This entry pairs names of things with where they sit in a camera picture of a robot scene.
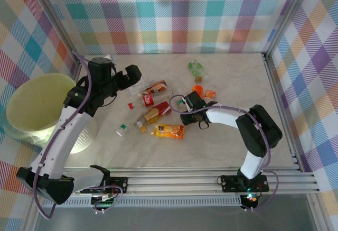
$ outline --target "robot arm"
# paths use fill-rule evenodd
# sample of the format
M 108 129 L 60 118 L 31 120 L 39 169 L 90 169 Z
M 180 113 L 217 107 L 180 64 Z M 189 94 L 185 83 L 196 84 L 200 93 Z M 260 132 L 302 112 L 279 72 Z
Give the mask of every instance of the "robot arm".
M 236 108 L 217 108 L 221 105 L 215 101 L 206 104 L 197 92 L 185 96 L 184 101 L 190 112 L 202 109 L 196 113 L 181 114 L 184 125 L 198 122 L 201 128 L 201 123 L 204 122 L 208 128 L 210 123 L 219 123 L 239 130 L 248 152 L 243 165 L 238 170 L 237 180 L 241 189 L 245 191 L 255 185 L 267 158 L 267 146 L 257 125 L 248 114 L 252 115 L 259 123 L 270 149 L 274 148 L 283 136 L 266 110 L 260 105 L 255 105 L 250 109 L 241 109 L 248 113 L 243 114 Z
M 122 71 L 116 72 L 111 60 L 106 58 L 94 58 L 88 63 L 91 75 L 91 92 L 85 105 L 80 109 L 76 116 L 64 128 L 62 125 L 80 107 L 88 91 L 88 77 L 83 77 L 77 85 L 72 88 L 64 101 L 60 119 L 49 138 L 59 131 L 59 135 L 52 142 L 50 150 L 46 155 L 43 164 L 40 164 L 46 148 L 32 162 L 29 168 L 19 168 L 16 176 L 29 189 L 33 189 L 33 180 L 38 168 L 40 169 L 37 180 L 37 194 L 60 205 L 64 203 L 70 195 L 78 190 L 93 186 L 103 186 L 109 179 L 109 171 L 99 166 L 92 165 L 86 171 L 77 171 L 68 176 L 63 174 L 65 162 L 73 148 L 78 136 L 94 116 L 96 110 L 104 104 L 108 97 L 117 95 L 117 91 L 124 90 L 141 78 L 141 72 L 135 65 L 126 68 L 127 74 Z

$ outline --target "green plastic bottle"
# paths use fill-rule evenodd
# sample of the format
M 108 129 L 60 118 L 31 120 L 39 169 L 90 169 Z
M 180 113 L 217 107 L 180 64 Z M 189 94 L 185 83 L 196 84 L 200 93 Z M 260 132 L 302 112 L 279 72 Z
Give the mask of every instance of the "green plastic bottle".
M 209 80 L 209 75 L 205 72 L 203 65 L 201 65 L 197 60 L 192 60 L 188 64 L 188 69 L 195 77 L 202 77 L 204 81 Z

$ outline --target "white tabletop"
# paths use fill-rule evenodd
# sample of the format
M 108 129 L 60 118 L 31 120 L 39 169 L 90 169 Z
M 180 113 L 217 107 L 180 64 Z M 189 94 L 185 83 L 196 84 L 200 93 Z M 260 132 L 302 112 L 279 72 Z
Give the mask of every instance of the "white tabletop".
M 219 103 L 240 108 L 261 104 L 284 131 L 260 54 L 124 55 L 113 59 L 118 71 L 135 64 L 149 79 L 165 79 L 169 86 L 182 84 L 189 90 L 194 77 L 187 64 L 197 59 L 211 76 L 204 89 L 216 91 Z M 146 111 L 128 108 L 135 99 L 121 91 L 111 105 L 98 109 L 94 116 L 99 128 L 96 139 L 87 149 L 71 154 L 66 167 L 239 167 L 243 163 L 247 149 L 239 131 L 221 124 L 211 124 L 207 130 L 200 130 L 198 124 L 188 125 L 182 140 L 157 138 L 150 134 L 150 126 L 146 133 L 134 130 L 120 137 L 116 129 Z M 182 124 L 174 112 L 160 123 Z M 292 165 L 285 136 L 272 149 L 270 165 Z

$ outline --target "bottle label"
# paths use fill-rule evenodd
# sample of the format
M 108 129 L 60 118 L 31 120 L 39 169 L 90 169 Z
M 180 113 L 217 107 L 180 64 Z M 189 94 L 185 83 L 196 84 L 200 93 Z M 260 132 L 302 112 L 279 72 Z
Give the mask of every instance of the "bottle label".
M 151 94 L 148 94 L 148 95 L 143 95 L 143 102 L 144 102 L 144 105 L 146 107 L 149 107 L 151 105 L 154 105 L 154 99 L 153 99 L 153 96 Z
M 161 102 L 160 104 L 156 105 L 154 108 L 158 109 L 158 115 L 162 116 L 164 114 L 170 114 L 171 113 L 171 108 L 169 106 L 169 103 L 164 100 L 163 102 Z

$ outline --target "orange packet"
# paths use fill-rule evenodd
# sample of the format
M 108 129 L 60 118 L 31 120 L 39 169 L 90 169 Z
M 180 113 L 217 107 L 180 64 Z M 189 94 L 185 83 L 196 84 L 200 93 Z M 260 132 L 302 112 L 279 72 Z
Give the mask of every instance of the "orange packet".
M 184 126 L 159 124 L 157 129 L 152 131 L 152 134 L 155 134 L 157 137 L 182 139 L 184 134 Z
M 215 100 L 215 98 L 216 98 L 216 92 L 212 91 L 212 90 L 207 90 L 207 91 L 205 91 L 204 97 L 207 97 L 207 98 L 210 98 L 212 100 Z
M 196 91 L 199 96 L 203 99 L 203 87 L 200 85 L 195 85 L 192 87 L 192 92 Z

